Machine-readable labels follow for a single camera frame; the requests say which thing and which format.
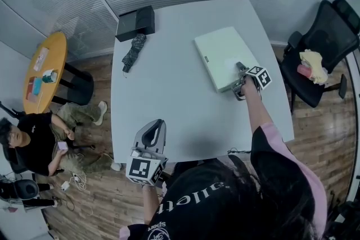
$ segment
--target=white laptop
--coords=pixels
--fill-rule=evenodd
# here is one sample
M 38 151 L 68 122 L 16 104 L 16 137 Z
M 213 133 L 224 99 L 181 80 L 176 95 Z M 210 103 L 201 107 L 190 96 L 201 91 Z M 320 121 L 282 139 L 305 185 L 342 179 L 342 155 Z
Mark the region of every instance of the white laptop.
M 259 66 L 234 27 L 226 27 L 195 38 L 198 52 L 217 92 L 231 88 L 239 80 L 236 63 Z

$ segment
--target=table leg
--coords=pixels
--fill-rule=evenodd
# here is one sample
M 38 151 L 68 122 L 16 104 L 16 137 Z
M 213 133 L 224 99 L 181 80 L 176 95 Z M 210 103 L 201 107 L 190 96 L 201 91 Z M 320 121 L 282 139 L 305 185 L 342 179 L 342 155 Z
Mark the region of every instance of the table leg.
M 65 70 L 67 70 L 68 72 L 74 74 L 77 77 L 80 77 L 81 79 L 84 79 L 87 82 L 91 82 L 92 81 L 92 77 L 89 76 L 88 74 L 85 74 L 84 72 L 81 72 L 80 70 L 76 69 L 74 66 L 71 66 L 70 64 L 65 63 Z
M 63 85 L 63 86 L 66 86 L 68 88 L 71 88 L 71 89 L 74 89 L 75 88 L 75 85 L 73 83 L 70 83 L 64 79 L 60 79 L 60 84 Z
M 62 104 L 62 105 L 65 105 L 65 104 L 71 103 L 71 102 L 76 103 L 75 101 L 63 99 L 63 98 L 58 97 L 58 96 L 53 96 L 53 97 L 52 97 L 52 102 L 55 102 L 55 103 L 58 103 L 58 104 Z

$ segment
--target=hand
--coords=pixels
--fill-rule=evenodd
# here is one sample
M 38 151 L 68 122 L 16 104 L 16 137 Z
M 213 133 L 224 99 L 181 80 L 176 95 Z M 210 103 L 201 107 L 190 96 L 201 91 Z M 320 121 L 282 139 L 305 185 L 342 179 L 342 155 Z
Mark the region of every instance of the hand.
M 74 133 L 74 131 L 72 131 L 71 129 L 66 128 L 66 129 L 64 130 L 64 132 L 66 133 L 67 137 L 68 137 L 70 140 L 74 140 L 74 139 L 75 139 L 75 133 Z
M 68 151 L 67 150 L 58 150 L 56 154 L 58 154 L 60 157 L 65 155 Z
M 245 77 L 245 84 L 241 87 L 241 93 L 245 95 L 246 91 L 249 88 L 250 89 L 255 88 L 255 90 L 256 90 L 253 78 L 251 76 L 246 76 Z

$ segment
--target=person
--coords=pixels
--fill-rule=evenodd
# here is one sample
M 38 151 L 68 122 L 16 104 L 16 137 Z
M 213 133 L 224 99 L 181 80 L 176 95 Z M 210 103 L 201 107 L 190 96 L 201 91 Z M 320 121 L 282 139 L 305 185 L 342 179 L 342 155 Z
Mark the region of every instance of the person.
M 114 163 L 108 154 L 100 157 L 84 150 L 75 153 L 59 149 L 58 142 L 66 138 L 75 139 L 73 128 L 79 123 L 101 125 L 107 104 L 101 101 L 96 105 L 80 106 L 75 103 L 63 105 L 57 114 L 28 114 L 19 120 L 17 126 L 6 118 L 0 120 L 0 142 L 15 148 L 28 170 L 52 176 L 57 169 L 71 171 L 77 175 L 99 172 L 107 169 L 119 171 L 120 164 Z
M 145 223 L 121 228 L 121 240 L 321 239 L 323 185 L 287 149 L 252 78 L 245 79 L 242 93 L 251 154 L 176 164 L 161 203 L 156 188 L 143 185 Z

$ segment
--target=folded umbrella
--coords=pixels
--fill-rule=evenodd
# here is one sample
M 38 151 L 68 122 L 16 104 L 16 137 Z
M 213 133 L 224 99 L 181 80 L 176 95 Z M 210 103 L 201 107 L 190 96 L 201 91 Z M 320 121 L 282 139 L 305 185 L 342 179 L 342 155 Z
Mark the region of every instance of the folded umbrella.
M 139 55 L 139 52 L 144 46 L 145 41 L 146 41 L 146 35 L 144 34 L 137 34 L 136 37 L 131 41 L 132 46 L 129 52 L 125 55 L 125 57 L 122 60 L 122 63 L 124 64 L 123 71 L 125 73 L 128 73 L 130 68 L 135 63 Z

